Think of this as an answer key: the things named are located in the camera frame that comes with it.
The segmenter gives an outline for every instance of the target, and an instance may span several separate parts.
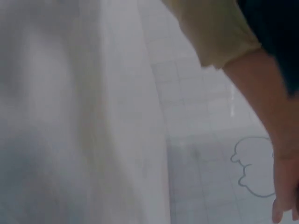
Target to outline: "white cloth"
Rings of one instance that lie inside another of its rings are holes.
[[[105,120],[99,1],[0,8],[0,223],[141,224]]]

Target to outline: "tiled floor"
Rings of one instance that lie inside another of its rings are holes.
[[[272,149],[259,119],[222,71],[200,68],[159,0],[139,9],[168,129],[172,224],[270,224]]]

